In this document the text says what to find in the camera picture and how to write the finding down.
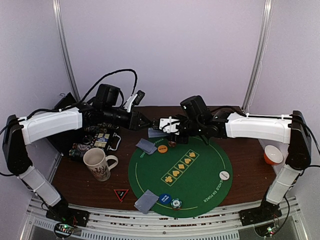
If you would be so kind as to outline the blue small blind button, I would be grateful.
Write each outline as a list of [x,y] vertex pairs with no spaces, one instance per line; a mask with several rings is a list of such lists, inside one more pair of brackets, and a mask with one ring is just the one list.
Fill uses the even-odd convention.
[[168,193],[163,193],[159,196],[158,201],[160,204],[167,205],[172,201],[172,196]]

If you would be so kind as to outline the orange big blind button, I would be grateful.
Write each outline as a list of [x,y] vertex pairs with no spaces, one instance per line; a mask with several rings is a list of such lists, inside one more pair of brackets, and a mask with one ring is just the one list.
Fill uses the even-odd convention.
[[157,150],[159,153],[164,154],[168,152],[168,147],[166,145],[160,145]]

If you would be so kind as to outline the blue playing card deck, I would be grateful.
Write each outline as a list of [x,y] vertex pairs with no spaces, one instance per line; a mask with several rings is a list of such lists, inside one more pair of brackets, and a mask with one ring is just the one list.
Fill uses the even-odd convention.
[[148,128],[147,130],[148,138],[160,138],[160,137],[168,137],[170,134],[165,133],[162,130],[155,130],[153,128]]

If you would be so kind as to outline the red poker chip stack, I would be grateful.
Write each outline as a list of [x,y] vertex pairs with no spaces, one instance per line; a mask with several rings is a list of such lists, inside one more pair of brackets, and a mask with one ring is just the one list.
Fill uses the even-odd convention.
[[168,141],[168,145],[172,148],[176,147],[177,146],[177,143],[174,142],[174,141]]

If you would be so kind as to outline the white floral mug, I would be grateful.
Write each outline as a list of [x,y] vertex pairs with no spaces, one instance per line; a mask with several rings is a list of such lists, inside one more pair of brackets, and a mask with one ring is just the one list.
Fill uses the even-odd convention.
[[111,170],[115,168],[119,160],[115,155],[106,155],[101,148],[92,148],[83,156],[83,162],[99,182],[107,181],[111,176]]

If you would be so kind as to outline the blue playing card box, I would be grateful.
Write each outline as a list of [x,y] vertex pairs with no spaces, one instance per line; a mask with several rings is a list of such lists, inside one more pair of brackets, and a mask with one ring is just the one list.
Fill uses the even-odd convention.
[[110,135],[108,133],[98,133],[95,136],[93,146],[96,148],[105,148],[108,145]]

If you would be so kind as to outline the round green poker mat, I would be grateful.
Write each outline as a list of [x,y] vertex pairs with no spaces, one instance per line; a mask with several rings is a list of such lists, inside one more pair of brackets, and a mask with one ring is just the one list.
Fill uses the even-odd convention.
[[[230,178],[223,181],[221,171]],[[233,169],[226,152],[215,142],[205,145],[199,137],[190,137],[187,144],[169,147],[166,153],[148,155],[136,149],[128,165],[132,192],[140,198],[146,190],[157,196],[167,193],[182,201],[181,209],[159,201],[152,211],[174,218],[191,218],[217,207],[228,195],[233,182]]]

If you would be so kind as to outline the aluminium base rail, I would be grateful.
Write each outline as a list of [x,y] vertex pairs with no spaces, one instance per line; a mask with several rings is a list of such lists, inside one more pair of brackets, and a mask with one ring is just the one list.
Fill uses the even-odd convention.
[[[280,203],[283,216],[274,220],[244,226],[240,210],[255,208],[260,200],[216,207],[192,218],[173,218],[150,211],[118,210],[70,204],[77,210],[88,211],[87,226],[78,226],[66,240],[311,240],[304,216],[295,197],[288,197],[289,217],[280,232],[273,237],[260,237],[255,230],[268,223],[281,225],[288,205]],[[32,198],[18,240],[59,240],[54,234],[56,221],[46,218],[41,201]]]

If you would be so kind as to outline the front poker chip row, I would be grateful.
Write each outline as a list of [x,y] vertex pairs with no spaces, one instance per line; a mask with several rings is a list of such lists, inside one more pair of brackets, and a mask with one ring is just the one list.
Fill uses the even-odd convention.
[[75,161],[81,161],[83,156],[88,150],[93,149],[92,145],[82,144],[82,143],[74,143],[72,148],[69,150],[68,155],[71,159]]

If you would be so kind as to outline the red black triangle token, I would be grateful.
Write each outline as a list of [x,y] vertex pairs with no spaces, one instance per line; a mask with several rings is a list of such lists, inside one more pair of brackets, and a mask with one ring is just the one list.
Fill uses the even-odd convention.
[[117,199],[119,200],[119,202],[122,203],[125,196],[128,194],[129,189],[114,189],[113,191],[114,191]]

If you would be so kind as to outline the aluminium frame post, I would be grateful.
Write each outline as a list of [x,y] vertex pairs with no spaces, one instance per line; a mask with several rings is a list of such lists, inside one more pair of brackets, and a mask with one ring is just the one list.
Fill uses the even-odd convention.
[[60,47],[62,51],[62,58],[63,58],[63,62],[64,62],[66,74],[67,74],[67,79],[70,84],[71,92],[75,100],[79,102],[81,100],[81,97],[80,97],[78,86],[75,80],[71,58],[69,54],[69,49],[67,45],[66,33],[64,29],[63,16],[61,11],[61,3],[59,0],[52,0],[52,6],[53,6],[54,19],[55,19],[57,31],[58,31],[59,41],[60,41]]
[[244,101],[242,104],[242,109],[244,110],[245,113],[250,111],[250,106],[253,103],[258,82],[260,79],[260,74],[262,70],[262,60],[263,60],[264,52],[267,47],[267,42],[268,42],[268,37],[270,32],[273,5],[274,5],[273,0],[264,1],[263,15],[262,15],[262,21],[260,26],[260,33],[258,38],[256,54],[254,57],[253,66],[252,66],[252,70],[249,78],[249,84],[248,84]]

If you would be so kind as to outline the orange bowl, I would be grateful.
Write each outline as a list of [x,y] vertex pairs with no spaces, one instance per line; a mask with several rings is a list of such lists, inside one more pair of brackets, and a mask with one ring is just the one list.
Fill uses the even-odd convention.
[[279,165],[284,159],[281,151],[273,145],[267,145],[264,148],[263,157],[268,165]]

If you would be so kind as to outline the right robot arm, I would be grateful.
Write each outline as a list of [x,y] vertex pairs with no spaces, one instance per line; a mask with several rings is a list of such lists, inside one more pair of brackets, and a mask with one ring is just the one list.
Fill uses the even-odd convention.
[[199,95],[183,100],[180,106],[183,115],[160,120],[160,130],[174,141],[199,136],[206,144],[210,138],[252,138],[288,145],[285,163],[260,206],[250,209],[259,220],[268,220],[299,175],[311,165],[311,131],[302,113],[296,110],[290,115],[251,115],[228,105],[211,110]]

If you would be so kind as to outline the clear dealer button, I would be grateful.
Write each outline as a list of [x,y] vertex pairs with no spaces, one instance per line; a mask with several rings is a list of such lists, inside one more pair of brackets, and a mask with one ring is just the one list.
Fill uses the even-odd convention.
[[93,137],[91,135],[85,135],[82,139],[84,144],[89,144],[93,140]]

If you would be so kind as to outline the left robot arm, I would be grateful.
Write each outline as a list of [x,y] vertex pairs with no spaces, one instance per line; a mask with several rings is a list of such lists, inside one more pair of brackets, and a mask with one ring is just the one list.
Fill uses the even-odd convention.
[[41,110],[33,116],[18,118],[13,114],[7,118],[2,150],[9,172],[31,188],[61,222],[72,218],[69,204],[35,167],[26,147],[54,135],[102,123],[132,131],[149,127],[151,121],[134,110],[145,92],[133,93],[123,105],[116,107],[119,93],[118,87],[101,84],[89,102],[74,103],[64,109]]

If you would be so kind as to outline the left aluminium frame post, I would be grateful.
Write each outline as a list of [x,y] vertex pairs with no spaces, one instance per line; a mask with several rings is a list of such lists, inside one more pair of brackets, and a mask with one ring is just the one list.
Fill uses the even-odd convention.
[[59,0],[52,0],[52,6],[53,6],[54,19],[55,19],[57,31],[58,31],[59,41],[60,41],[60,47],[62,51],[62,58],[63,58],[63,62],[64,62],[66,74],[67,74],[67,79],[70,84],[71,92],[75,100],[79,102],[81,100],[81,97],[80,97],[78,86],[75,80],[71,58],[69,54],[69,49],[67,45],[66,33],[64,29],[63,16],[61,11],[61,3]]

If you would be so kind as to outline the blue poker chip stack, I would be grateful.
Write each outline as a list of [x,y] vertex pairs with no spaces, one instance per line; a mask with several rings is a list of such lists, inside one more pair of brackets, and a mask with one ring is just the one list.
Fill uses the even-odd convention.
[[179,198],[174,198],[171,200],[170,205],[173,210],[180,210],[182,207],[182,201]]

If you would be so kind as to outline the right aluminium frame post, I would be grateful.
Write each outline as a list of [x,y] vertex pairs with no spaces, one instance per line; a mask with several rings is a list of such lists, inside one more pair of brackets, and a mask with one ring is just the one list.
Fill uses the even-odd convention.
[[250,106],[253,103],[258,82],[260,79],[260,74],[262,70],[262,60],[263,60],[264,52],[267,47],[267,42],[268,42],[268,37],[270,32],[273,5],[274,5],[273,0],[264,1],[263,15],[262,15],[262,21],[260,26],[260,33],[258,38],[256,54],[254,57],[253,66],[252,66],[252,70],[249,78],[249,84],[248,84],[244,101],[242,104],[242,109],[244,110],[245,113],[250,111]]

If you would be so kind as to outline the white dealer button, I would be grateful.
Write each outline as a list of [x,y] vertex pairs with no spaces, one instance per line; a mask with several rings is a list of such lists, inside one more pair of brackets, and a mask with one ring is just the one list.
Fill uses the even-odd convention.
[[230,173],[228,171],[222,170],[219,173],[219,177],[222,181],[227,181],[230,179]]

